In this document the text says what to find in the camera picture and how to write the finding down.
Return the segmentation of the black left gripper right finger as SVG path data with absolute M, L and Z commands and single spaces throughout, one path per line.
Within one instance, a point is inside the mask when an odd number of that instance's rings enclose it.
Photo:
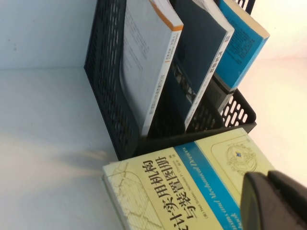
M 293 189 L 299 192 L 307 191 L 305 186 L 280 171 L 269 171 L 268 178 L 278 189 Z

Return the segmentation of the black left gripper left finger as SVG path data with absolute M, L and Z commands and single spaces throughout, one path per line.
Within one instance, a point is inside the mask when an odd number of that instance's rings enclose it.
M 307 192 L 278 189 L 268 174 L 248 172 L 243 180 L 240 213 L 245 230 L 305 230 Z

